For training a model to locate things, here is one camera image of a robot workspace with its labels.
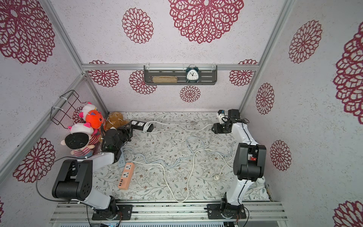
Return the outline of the light blue power strip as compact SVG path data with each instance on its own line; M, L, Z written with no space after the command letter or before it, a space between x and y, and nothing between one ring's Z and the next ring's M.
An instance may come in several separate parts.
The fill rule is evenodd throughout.
M125 156L124 156L124 154L122 153L122 154L120 155L119 160L118 160L118 167L119 167L119 168L121 168L121 169L124 169L125 165L126 165Z

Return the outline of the striped black white object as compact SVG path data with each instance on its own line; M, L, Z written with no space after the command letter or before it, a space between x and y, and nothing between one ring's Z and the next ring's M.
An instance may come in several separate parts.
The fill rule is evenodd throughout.
M154 130L153 123L141 122L136 120L131 120L132 129L143 131L144 133L150 133Z

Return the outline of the orange power strip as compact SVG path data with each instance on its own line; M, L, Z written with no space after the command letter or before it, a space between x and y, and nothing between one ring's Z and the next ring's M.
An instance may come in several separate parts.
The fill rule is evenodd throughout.
M131 183L134 168L135 168L135 165L133 163L131 163L131 162L126 163L126 165L123 169L123 173L121 175L119 184L118 184L118 188L120 190L128 190L130 183Z

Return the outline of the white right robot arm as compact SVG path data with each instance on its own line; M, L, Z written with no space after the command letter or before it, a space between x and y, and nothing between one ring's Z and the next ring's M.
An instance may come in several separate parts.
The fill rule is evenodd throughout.
M264 175L267 149L259 144L248 130L248 121L240 117L237 109L219 110L219 122L211 130L215 134L231 134L237 142L233 159L233 185L226 192L224 201L230 205L242 204L250 186Z

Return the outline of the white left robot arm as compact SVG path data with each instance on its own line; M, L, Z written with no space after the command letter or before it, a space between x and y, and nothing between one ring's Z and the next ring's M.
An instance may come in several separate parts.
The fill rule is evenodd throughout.
M92 187L93 171L117 163L122 156L121 147L131 141L131 123L112 127L104 133L102 151L87 159L67 159L62 163L52 188L58 199L79 201L95 210L116 210L114 198Z

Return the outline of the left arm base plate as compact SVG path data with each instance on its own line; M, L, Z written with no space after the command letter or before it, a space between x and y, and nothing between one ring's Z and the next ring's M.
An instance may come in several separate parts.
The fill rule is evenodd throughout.
M133 205L119 204L111 205L110 208L105 210L95 209L91 220L103 221L103 220L130 220L133 210Z

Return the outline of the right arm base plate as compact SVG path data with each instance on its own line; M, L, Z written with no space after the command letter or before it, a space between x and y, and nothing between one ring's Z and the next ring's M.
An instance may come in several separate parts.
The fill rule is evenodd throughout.
M209 219L246 219L247 214L243 205L208 204L205 208Z

